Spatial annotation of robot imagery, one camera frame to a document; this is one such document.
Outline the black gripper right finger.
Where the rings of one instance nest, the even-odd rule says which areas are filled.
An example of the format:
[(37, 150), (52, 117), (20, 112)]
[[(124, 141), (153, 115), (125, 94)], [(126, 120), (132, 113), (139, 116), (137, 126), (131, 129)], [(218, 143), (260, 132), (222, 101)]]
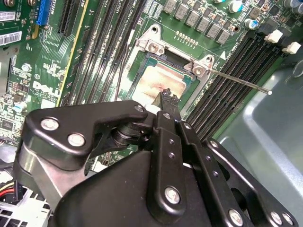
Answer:
[(179, 120), (187, 210), (177, 227), (296, 227), (298, 221), (218, 141)]

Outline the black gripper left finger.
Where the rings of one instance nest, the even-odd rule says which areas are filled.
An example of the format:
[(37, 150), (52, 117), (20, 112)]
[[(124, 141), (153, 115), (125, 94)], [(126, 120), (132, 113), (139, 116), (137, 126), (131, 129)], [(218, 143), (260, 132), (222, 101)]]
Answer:
[(147, 209), (158, 222), (177, 222), (187, 207), (178, 103), (164, 90), (153, 102), (157, 113), (133, 100), (32, 111), (24, 122), (14, 173), (44, 196), (54, 215), (70, 189), (148, 151)]

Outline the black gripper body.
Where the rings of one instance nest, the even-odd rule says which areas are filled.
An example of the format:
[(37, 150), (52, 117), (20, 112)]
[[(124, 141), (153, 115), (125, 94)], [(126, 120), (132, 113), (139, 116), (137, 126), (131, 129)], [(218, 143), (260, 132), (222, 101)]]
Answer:
[(53, 227), (161, 227), (146, 205), (151, 153), (132, 154), (70, 189)]

